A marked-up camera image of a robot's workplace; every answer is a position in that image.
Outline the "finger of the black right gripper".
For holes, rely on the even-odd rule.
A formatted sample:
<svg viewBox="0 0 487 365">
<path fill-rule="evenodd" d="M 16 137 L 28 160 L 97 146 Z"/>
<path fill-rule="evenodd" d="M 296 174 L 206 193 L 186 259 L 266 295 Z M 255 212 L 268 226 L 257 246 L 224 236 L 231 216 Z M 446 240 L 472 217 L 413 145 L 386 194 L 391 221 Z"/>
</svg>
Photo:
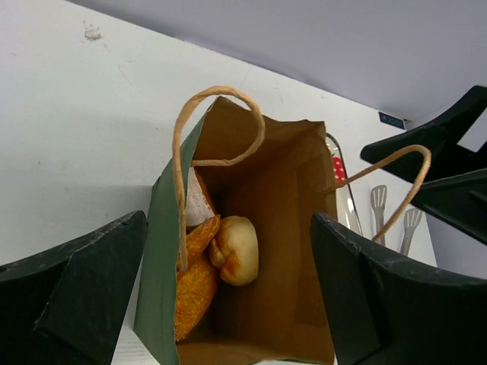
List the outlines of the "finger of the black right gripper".
<svg viewBox="0 0 487 365">
<path fill-rule="evenodd" d="M 426 182 L 412 204 L 486 243 L 486 169 Z"/>
<path fill-rule="evenodd" d="M 460 139 L 485 111 L 486 88 L 474 86 L 430 122 L 366 145 L 361 150 L 361 159 L 377 163 L 401 148 L 418 144 L 431 152 L 431 167 L 425 177 L 426 182 L 466 173 L 485 175 L 486 136 L 481 136 L 482 146 L 477 152 L 459 145 Z"/>
</svg>

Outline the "small round bun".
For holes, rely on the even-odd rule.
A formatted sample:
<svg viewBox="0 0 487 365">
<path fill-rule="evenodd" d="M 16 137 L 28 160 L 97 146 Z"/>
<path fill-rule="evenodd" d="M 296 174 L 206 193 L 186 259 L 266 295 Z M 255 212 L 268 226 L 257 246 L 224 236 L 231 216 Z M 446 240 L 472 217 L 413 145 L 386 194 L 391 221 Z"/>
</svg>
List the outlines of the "small round bun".
<svg viewBox="0 0 487 365">
<path fill-rule="evenodd" d="M 226 283 L 244 286 L 255 280 L 259 271 L 259 247 L 251 221 L 240 216 L 222 219 L 208 245 L 208 255 Z"/>
</svg>

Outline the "green brown paper bag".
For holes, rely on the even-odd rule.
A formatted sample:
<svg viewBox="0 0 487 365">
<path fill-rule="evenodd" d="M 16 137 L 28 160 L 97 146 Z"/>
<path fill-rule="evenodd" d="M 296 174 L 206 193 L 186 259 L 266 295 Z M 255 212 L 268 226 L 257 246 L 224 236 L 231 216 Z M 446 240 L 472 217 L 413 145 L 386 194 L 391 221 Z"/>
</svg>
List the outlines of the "green brown paper bag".
<svg viewBox="0 0 487 365">
<path fill-rule="evenodd" d="M 134 330 L 161 364 L 233 364 L 282 354 L 336 356 L 312 253 L 310 223 L 336 215 L 337 179 L 321 122 L 266 118 L 246 94 L 214 86 L 191 97 L 148 212 Z M 248 218 L 258 239 L 251 283 L 220 278 L 198 325 L 175 339 L 177 273 L 187 270 L 187 179 L 195 167 L 221 220 Z"/>
</svg>

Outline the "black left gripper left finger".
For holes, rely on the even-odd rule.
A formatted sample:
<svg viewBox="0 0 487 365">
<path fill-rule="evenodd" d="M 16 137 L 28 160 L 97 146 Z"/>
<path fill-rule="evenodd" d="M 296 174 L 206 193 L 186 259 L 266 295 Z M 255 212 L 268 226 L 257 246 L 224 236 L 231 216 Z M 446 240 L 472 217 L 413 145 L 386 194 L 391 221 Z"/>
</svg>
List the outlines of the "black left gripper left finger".
<svg viewBox="0 0 487 365">
<path fill-rule="evenodd" d="M 130 212 L 84 236 L 1 266 L 3 364 L 109 364 L 148 222 Z"/>
</svg>

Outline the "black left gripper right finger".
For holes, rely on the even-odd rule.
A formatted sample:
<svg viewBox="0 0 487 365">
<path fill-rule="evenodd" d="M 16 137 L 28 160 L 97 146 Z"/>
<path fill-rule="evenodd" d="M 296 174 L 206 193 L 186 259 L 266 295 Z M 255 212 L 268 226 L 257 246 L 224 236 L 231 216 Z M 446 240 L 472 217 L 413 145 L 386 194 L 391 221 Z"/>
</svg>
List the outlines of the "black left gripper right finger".
<svg viewBox="0 0 487 365">
<path fill-rule="evenodd" d="M 315 214 L 310 240 L 340 364 L 484 364 L 486 282 Z"/>
</svg>

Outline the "long sesame bread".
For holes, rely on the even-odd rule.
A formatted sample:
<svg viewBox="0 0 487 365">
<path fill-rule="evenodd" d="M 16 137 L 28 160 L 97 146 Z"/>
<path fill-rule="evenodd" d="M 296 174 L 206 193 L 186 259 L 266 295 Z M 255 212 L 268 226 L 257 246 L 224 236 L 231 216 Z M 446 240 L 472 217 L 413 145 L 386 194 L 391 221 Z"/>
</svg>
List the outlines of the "long sesame bread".
<svg viewBox="0 0 487 365">
<path fill-rule="evenodd" d="M 195 167 L 190 167 L 187 179 L 186 226 L 199 226 L 217 214 L 205 182 Z"/>
</svg>

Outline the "large orange crumb bread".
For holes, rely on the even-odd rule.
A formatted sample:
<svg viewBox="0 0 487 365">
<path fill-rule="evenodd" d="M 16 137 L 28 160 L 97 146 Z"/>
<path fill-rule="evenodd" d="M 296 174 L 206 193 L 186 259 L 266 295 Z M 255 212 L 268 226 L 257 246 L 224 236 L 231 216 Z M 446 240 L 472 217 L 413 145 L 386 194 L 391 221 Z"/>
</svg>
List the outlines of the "large orange crumb bread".
<svg viewBox="0 0 487 365">
<path fill-rule="evenodd" d="M 187 270 L 177 273 L 174 314 L 176 341 L 181 341 L 198 325 L 218 289 L 218 269 L 206 249 L 220 226 L 220 216 L 203 222 L 186 235 Z"/>
</svg>

